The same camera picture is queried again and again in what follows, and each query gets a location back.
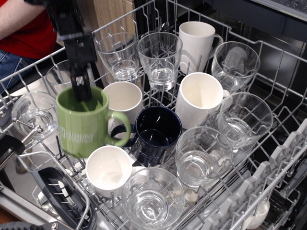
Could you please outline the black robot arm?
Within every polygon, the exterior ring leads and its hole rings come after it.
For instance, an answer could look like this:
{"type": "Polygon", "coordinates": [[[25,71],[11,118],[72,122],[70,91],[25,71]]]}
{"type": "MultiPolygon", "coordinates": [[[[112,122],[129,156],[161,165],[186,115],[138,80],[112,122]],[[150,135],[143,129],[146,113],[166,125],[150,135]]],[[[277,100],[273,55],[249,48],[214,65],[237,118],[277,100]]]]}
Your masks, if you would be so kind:
{"type": "Polygon", "coordinates": [[[88,69],[97,61],[94,35],[86,33],[85,23],[75,0],[27,0],[44,6],[55,31],[63,40],[70,67],[70,79],[77,101],[92,98],[88,69]]]}

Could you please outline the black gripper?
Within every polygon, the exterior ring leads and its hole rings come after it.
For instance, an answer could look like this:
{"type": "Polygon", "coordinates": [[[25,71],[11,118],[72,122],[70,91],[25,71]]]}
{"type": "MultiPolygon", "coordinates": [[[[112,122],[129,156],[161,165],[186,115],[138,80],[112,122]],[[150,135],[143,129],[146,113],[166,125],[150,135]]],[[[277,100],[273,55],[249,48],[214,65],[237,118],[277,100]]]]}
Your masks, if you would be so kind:
{"type": "Polygon", "coordinates": [[[70,79],[77,101],[89,101],[92,98],[93,84],[92,65],[97,61],[94,45],[94,34],[83,34],[79,37],[58,35],[64,43],[69,63],[70,79]]]}

